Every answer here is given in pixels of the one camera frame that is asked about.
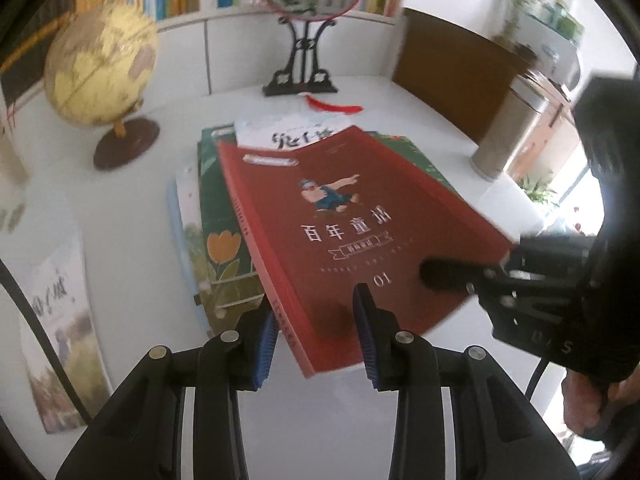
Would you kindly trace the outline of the person's right hand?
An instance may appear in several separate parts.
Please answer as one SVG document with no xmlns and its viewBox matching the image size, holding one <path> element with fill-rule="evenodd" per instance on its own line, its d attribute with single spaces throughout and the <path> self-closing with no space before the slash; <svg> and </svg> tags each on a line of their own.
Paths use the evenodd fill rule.
<svg viewBox="0 0 640 480">
<path fill-rule="evenodd" d="M 608 386 L 602 393 L 592 380 L 568 370 L 561 384 L 564 424 L 583 437 L 600 422 L 603 403 L 613 404 L 619 411 L 639 401 L 639 367 L 622 382 Z"/>
</svg>

